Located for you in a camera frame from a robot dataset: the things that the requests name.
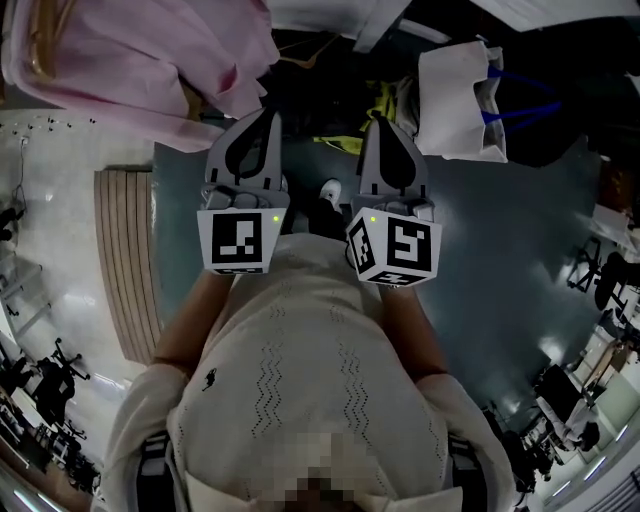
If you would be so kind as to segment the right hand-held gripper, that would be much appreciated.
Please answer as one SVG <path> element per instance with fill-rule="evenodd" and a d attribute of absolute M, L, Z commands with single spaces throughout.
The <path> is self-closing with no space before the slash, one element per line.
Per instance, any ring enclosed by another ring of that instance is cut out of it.
<path fill-rule="evenodd" d="M 442 226 L 428 196 L 428 169 L 412 139 L 386 118 L 367 129 L 358 163 L 346 258 L 360 281 L 411 287 L 438 274 Z M 400 191 L 419 197 L 374 196 Z"/>

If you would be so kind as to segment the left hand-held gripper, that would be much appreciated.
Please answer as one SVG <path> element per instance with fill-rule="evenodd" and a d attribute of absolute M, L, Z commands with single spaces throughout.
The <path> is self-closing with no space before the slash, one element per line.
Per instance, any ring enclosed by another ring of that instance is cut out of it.
<path fill-rule="evenodd" d="M 205 165 L 203 208 L 197 213 L 204 268 L 218 275 L 269 271 L 290 198 L 281 180 L 282 120 L 272 108 L 231 125 Z"/>

